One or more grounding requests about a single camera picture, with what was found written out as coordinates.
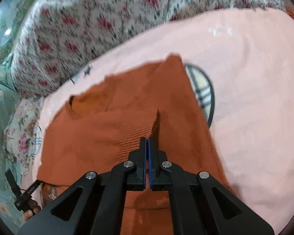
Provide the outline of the person's left hand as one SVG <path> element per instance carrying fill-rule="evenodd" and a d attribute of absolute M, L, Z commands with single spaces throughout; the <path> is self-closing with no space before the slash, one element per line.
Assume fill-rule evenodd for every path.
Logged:
<path fill-rule="evenodd" d="M 32 206 L 32 208 L 22 213 L 22 220 L 24 222 L 28 221 L 32 216 L 34 216 L 35 214 L 39 213 L 39 211 L 41 211 L 41 206 L 38 205 L 37 201 L 30 200 L 30 205 Z"/>

